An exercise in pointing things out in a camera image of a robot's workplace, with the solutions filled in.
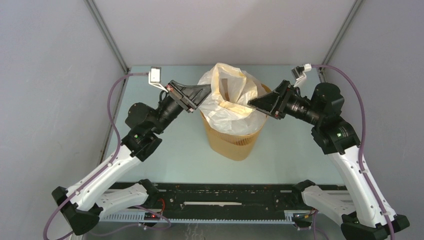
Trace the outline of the translucent cream trash bag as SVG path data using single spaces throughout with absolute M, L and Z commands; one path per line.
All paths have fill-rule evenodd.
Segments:
M 217 63 L 200 78 L 198 84 L 211 87 L 210 95 L 199 109 L 214 130 L 245 136 L 258 132 L 266 122 L 267 116 L 248 106 L 248 102 L 267 91 L 247 71 Z

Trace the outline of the orange plastic trash bin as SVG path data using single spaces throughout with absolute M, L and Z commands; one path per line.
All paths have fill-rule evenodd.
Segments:
M 268 119 L 266 116 L 265 121 L 254 133 L 247 135 L 233 135 L 222 133 L 212 128 L 201 110 L 200 116 L 210 148 L 216 153 L 233 161 L 243 161 L 250 155 L 256 144 L 257 138 Z

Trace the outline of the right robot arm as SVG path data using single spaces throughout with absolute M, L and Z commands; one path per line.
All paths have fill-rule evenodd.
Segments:
M 273 91 L 249 100 L 248 105 L 275 119 L 289 115 L 312 125 L 313 140 L 335 165 L 351 197 L 350 204 L 326 193 L 309 180 L 294 186 L 291 204 L 309 206 L 340 226 L 347 240 L 385 240 L 410 226 L 384 198 L 364 156 L 353 126 L 341 117 L 344 97 L 340 89 L 319 83 L 311 98 L 284 80 Z

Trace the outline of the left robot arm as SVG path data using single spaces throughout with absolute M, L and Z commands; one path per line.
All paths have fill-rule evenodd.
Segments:
M 210 95 L 211 86 L 183 85 L 174 80 L 162 90 L 157 108 L 144 103 L 133 104 L 125 123 L 130 131 L 119 138 L 116 150 L 79 182 L 68 188 L 58 186 L 51 193 L 59 212 L 76 236 L 91 231 L 99 221 L 128 207 L 153 208 L 158 190 L 142 179 L 134 185 L 105 193 L 120 177 L 144 162 L 162 143 L 158 136 L 182 111 L 194 112 Z

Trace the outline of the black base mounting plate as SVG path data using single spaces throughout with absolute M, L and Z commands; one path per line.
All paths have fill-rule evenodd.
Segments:
M 162 210 L 169 220 L 283 221 L 288 211 L 310 213 L 288 184 L 156 183 L 157 192 L 142 204 Z

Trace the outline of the right controller board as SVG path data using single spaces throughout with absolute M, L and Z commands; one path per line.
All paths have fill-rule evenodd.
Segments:
M 311 218 L 312 214 L 294 214 L 292 217 L 292 220 L 294 222 L 296 221 L 304 221 L 305 219 Z

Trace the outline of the left controller board with LEDs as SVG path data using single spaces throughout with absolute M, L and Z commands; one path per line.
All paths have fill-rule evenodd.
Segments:
M 155 212 L 154 213 L 145 212 L 143 219 L 145 221 L 158 221 L 161 219 L 161 217 Z

